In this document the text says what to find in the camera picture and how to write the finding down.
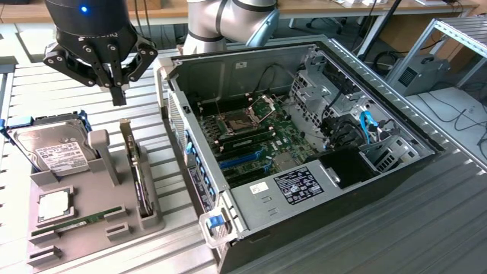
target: blue pcie slot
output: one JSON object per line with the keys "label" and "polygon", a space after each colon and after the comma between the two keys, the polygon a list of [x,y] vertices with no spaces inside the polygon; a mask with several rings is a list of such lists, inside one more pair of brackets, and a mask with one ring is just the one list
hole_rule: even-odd
{"label": "blue pcie slot", "polygon": [[259,151],[254,152],[253,154],[239,157],[238,159],[222,162],[220,168],[234,167],[234,166],[238,166],[239,164],[258,160],[261,158],[261,154],[262,154],[263,150],[265,150],[265,148],[262,148]]}

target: robotic arm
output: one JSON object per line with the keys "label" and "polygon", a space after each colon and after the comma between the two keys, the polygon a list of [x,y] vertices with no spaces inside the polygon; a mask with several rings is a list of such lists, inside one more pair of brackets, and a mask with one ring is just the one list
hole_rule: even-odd
{"label": "robotic arm", "polygon": [[[126,0],[46,0],[46,6],[58,43],[46,51],[44,64],[86,86],[110,90],[114,105],[126,105],[128,81],[139,80],[158,56],[155,43],[131,24]],[[134,47],[138,55],[123,66]]]}
{"label": "robotic arm", "polygon": [[[188,0],[184,54],[226,50],[228,37],[263,46],[278,27],[277,0]],[[142,77],[158,56],[155,43],[142,37],[128,19],[126,0],[46,0],[58,27],[44,64],[86,86],[108,90],[123,106],[128,82]],[[134,47],[138,55],[128,65]]]}

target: gray part holder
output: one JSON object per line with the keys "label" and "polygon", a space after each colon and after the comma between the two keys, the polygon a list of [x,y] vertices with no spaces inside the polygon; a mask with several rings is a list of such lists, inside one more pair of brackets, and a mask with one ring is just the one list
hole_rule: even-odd
{"label": "gray part holder", "polygon": [[[108,151],[110,135],[107,130],[96,130],[88,133],[88,145],[100,154],[99,159],[88,161],[90,171],[92,173],[104,171],[108,172],[114,186],[119,185],[120,181],[118,178],[114,160]],[[39,187],[51,183],[59,183],[59,178],[55,176],[52,171],[42,171],[34,173],[31,174],[31,179],[38,184]]]}
{"label": "gray part holder", "polygon": [[[55,190],[46,191],[42,194],[39,194],[39,196],[38,196],[38,203],[40,202],[40,196],[42,195],[47,195],[47,194],[51,194],[51,193],[55,193],[55,192],[59,192],[59,191],[63,191],[63,190],[70,190],[70,196],[71,196],[70,199],[72,199],[72,196],[75,195],[75,188],[74,188],[74,186],[68,186],[68,187],[58,188]],[[50,226],[52,224],[56,224],[60,221],[72,219],[75,216],[76,216],[76,209],[71,205],[71,207],[70,207],[70,214],[63,215],[63,216],[59,216],[59,217],[52,218],[52,219],[47,219],[44,221],[38,221],[36,227],[38,228],[47,227],[47,226]]]}
{"label": "gray part holder", "polygon": [[107,130],[98,130],[88,133],[88,145],[100,154],[103,164],[106,165],[107,172],[114,182],[114,186],[119,185],[120,182],[114,166],[114,161],[112,157],[110,157],[108,152],[110,136]]}
{"label": "gray part holder", "polygon": [[116,239],[126,237],[130,234],[131,234],[131,227],[128,226],[127,222],[106,228],[106,236],[110,241],[115,241]]}
{"label": "gray part holder", "polygon": [[[102,140],[104,140],[103,135],[98,136],[92,133],[92,144],[95,143],[94,137],[100,137]],[[95,145],[94,149],[100,152],[104,149],[107,150],[107,147],[103,148]],[[162,210],[152,180],[147,149],[140,147],[140,152],[146,186],[150,201],[154,206],[154,215],[150,217],[142,218],[138,213],[139,204],[136,188],[134,185],[134,176],[124,150],[108,154],[110,159],[107,161],[104,161],[106,154],[103,152],[100,153],[102,159],[90,161],[90,165],[94,163],[98,167],[102,166],[102,169],[99,170],[94,170],[91,167],[90,171],[64,176],[59,178],[59,181],[56,179],[48,181],[48,183],[47,181],[32,182],[28,252],[35,256],[30,256],[28,264],[34,266],[34,273],[44,271],[164,228],[166,224],[162,219]],[[111,164],[114,167],[112,174],[110,174],[107,170],[107,166],[111,166]],[[116,175],[119,184],[114,183],[114,174]],[[75,189],[72,204],[76,208],[78,214],[75,218],[60,221],[56,224],[80,219],[115,207],[122,207],[122,210],[108,213],[104,216],[107,219],[100,220],[96,223],[82,225],[80,227],[60,233],[46,232],[40,235],[32,236],[32,231],[38,230],[39,195],[44,192],[67,187],[74,187]],[[115,224],[123,223],[127,223],[127,230],[119,229],[118,231],[107,233],[107,229],[110,231],[110,228],[114,227]],[[51,250],[51,252],[43,253],[46,248]]]}
{"label": "gray part holder", "polygon": [[55,245],[51,245],[35,252],[30,252],[27,263],[34,267],[38,267],[48,262],[58,261],[62,257],[62,253],[62,250]]}

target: motherboard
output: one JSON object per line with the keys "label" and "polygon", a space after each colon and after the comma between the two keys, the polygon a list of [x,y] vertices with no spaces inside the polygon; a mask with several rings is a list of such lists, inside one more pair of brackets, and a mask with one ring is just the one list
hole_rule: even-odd
{"label": "motherboard", "polygon": [[203,116],[199,125],[231,187],[305,163],[317,151],[278,98],[262,95],[246,108]]}

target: label sticker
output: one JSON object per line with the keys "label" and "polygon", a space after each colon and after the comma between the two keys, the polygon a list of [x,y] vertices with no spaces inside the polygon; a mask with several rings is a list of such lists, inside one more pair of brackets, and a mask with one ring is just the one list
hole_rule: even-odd
{"label": "label sticker", "polygon": [[269,186],[266,182],[258,183],[253,186],[250,186],[253,194],[258,194],[259,192],[263,192],[269,190]]}
{"label": "label sticker", "polygon": [[235,64],[236,69],[244,69],[247,67],[247,62],[240,62]]}
{"label": "label sticker", "polygon": [[55,173],[88,165],[78,142],[39,148],[36,153]]}
{"label": "label sticker", "polygon": [[297,204],[323,193],[323,188],[307,167],[275,177],[274,180],[290,204]]}

